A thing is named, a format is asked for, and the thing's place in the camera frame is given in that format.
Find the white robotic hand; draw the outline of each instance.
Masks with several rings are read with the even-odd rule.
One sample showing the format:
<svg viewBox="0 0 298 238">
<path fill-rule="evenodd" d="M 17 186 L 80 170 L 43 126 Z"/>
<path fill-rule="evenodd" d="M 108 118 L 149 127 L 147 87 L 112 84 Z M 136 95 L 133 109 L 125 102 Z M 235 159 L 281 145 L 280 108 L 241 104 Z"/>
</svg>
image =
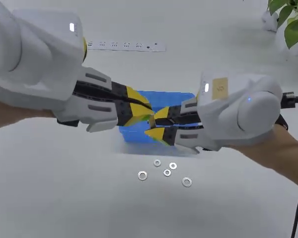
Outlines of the white robotic hand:
<svg viewBox="0 0 298 238">
<path fill-rule="evenodd" d="M 58 122 L 87 131 L 131 125 L 153 115 L 146 98 L 82 66 L 87 45 L 78 16 L 15 10 L 0 2 L 0 101 L 52 110 Z"/>
<path fill-rule="evenodd" d="M 157 112 L 146 134 L 191 153 L 199 152 L 196 147 L 253 145 L 272 135 L 282 97 L 279 84 L 265 75 L 203 74 L 197 97 Z M 195 122 L 200 124 L 173 126 Z"/>
</svg>

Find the hand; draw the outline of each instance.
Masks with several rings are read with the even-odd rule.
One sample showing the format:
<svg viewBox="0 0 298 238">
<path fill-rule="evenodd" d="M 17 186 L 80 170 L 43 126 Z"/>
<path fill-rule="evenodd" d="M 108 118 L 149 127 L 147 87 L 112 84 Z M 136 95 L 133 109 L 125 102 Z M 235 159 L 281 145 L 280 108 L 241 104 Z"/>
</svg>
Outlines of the hand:
<svg viewBox="0 0 298 238">
<path fill-rule="evenodd" d="M 0 128 L 27 118 L 54 118 L 49 110 L 16 108 L 0 102 Z"/>
</svg>

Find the white table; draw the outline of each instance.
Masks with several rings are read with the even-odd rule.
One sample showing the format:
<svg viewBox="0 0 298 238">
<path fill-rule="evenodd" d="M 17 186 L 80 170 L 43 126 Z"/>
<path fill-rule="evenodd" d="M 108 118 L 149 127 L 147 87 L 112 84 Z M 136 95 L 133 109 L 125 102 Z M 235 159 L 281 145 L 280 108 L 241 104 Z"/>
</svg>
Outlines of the white table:
<svg viewBox="0 0 298 238">
<path fill-rule="evenodd" d="M 261 30 L 265 0 L 2 2 L 74 10 L 88 40 L 166 43 L 161 54 L 88 54 L 86 65 L 139 90 L 196 93 L 202 70 L 237 68 L 274 75 L 298 94 L 298 66 Z M 283 115 L 298 138 L 298 109 Z M 178 168 L 166 178 L 170 162 Z M 288 238 L 297 200 L 292 182 L 228 149 L 183 156 L 128 145 L 117 128 L 89 134 L 52 119 L 0 130 L 0 238 Z"/>
</svg>

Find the black cable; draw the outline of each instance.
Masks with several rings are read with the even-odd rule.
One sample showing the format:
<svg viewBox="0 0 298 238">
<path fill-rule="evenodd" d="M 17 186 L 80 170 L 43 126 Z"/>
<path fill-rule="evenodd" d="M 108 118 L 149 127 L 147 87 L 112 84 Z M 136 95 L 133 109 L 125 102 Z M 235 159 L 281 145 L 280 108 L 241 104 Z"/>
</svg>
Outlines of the black cable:
<svg viewBox="0 0 298 238">
<path fill-rule="evenodd" d="M 295 108 L 296 103 L 298 103 L 298 96 L 295 96 L 293 92 L 283 93 L 283 98 L 281 101 L 281 108 Z M 294 225 L 292 230 L 291 238 L 295 238 L 296 231 L 298 226 L 298 204 L 295 213 Z"/>
<path fill-rule="evenodd" d="M 295 238 L 296 231 L 297 231 L 297 225 L 298 225 L 298 204 L 297 204 L 296 213 L 295 213 L 293 231 L 292 231 L 292 235 L 290 236 L 291 238 Z"/>
</svg>

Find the white led light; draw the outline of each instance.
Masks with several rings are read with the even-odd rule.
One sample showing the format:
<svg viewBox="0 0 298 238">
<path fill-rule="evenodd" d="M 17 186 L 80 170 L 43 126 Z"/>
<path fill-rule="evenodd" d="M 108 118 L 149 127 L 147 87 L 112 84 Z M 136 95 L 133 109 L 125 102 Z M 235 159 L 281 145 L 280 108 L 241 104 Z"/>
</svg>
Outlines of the white led light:
<svg viewBox="0 0 298 238">
<path fill-rule="evenodd" d="M 70 23 L 70 31 L 75 31 L 75 25 L 74 23 Z"/>
<path fill-rule="evenodd" d="M 206 85 L 205 85 L 205 90 L 204 90 L 206 93 L 209 91 L 209 84 L 207 83 Z"/>
</svg>

